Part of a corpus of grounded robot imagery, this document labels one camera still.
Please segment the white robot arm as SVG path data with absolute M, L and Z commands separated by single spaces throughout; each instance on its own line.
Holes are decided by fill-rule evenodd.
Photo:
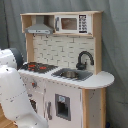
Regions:
M 0 50 L 0 104 L 7 119 L 18 128 L 48 128 L 47 120 L 31 106 L 18 69 L 23 56 L 16 48 Z

